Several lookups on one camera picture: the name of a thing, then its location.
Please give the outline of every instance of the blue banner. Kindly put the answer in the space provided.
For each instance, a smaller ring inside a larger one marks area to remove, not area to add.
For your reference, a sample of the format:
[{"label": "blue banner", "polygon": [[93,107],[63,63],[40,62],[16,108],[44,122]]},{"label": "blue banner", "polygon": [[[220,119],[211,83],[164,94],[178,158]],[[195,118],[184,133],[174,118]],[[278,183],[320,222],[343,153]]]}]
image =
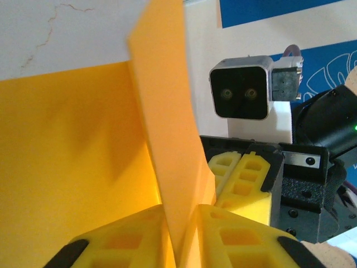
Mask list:
[{"label": "blue banner", "polygon": [[[344,84],[357,66],[357,40],[302,50],[303,80],[299,92],[301,102],[319,92]],[[274,61],[282,55],[273,55]],[[357,164],[348,169],[348,181],[357,185]]]},{"label": "blue banner", "polygon": [[223,28],[342,0],[220,0]]}]

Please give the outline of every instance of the yellow foam block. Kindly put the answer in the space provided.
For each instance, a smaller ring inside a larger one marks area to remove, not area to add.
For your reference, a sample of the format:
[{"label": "yellow foam block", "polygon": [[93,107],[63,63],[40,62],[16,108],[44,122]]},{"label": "yellow foam block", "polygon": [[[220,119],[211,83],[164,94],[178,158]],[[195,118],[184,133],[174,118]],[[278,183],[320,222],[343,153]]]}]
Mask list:
[{"label": "yellow foam block", "polygon": [[82,234],[73,242],[80,239],[88,240],[89,244],[72,268],[160,268],[175,265],[162,205]]},{"label": "yellow foam block", "polygon": [[223,154],[213,156],[209,161],[208,166],[215,175],[217,198],[221,194],[223,187],[241,156],[242,155],[237,152],[224,152]]},{"label": "yellow foam block", "polygon": [[205,268],[298,268],[279,244],[290,234],[211,205],[199,205],[202,266]]},{"label": "yellow foam block", "polygon": [[198,210],[195,209],[194,215],[186,229],[185,242],[182,250],[179,268],[201,268],[201,252],[200,252],[200,239],[198,233]]},{"label": "yellow foam block", "polygon": [[260,189],[266,179],[270,163],[255,152],[240,159],[225,184],[215,206],[269,225],[272,194]]},{"label": "yellow foam block", "polygon": [[0,82],[0,266],[160,202],[127,63]]},{"label": "yellow foam block", "polygon": [[190,102],[182,0],[152,0],[129,37],[133,81],[179,265],[197,204],[215,201]]}]

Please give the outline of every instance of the cable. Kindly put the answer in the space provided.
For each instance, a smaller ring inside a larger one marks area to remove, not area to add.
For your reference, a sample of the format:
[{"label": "cable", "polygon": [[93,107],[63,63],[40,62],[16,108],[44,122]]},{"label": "cable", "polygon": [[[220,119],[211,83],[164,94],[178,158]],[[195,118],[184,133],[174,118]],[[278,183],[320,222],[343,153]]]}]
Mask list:
[{"label": "cable", "polygon": [[297,45],[290,45],[285,49],[283,57],[288,57],[290,54],[293,56],[301,56],[301,50]]},{"label": "cable", "polygon": [[350,182],[344,181],[344,185],[350,189],[355,195],[357,195],[357,188]]}]

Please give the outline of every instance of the yellow 3d-printed part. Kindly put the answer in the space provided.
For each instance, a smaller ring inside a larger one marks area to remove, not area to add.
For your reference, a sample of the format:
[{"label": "yellow 3d-printed part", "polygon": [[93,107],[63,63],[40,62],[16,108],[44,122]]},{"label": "yellow 3d-printed part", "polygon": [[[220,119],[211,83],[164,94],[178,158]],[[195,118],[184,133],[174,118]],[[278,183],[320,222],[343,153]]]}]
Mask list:
[{"label": "yellow 3d-printed part", "polygon": [[243,155],[225,184],[216,207],[269,225],[272,194],[261,191],[269,168],[270,163],[255,152]]},{"label": "yellow 3d-printed part", "polygon": [[175,267],[163,206],[157,205],[73,239],[89,244],[71,268]]},{"label": "yellow 3d-printed part", "polygon": [[199,205],[198,211],[202,267],[299,267],[277,240],[296,240],[290,234],[211,205]]},{"label": "yellow 3d-printed part", "polygon": [[209,161],[208,166],[215,175],[217,198],[241,157],[237,152],[224,152],[213,156]]}]

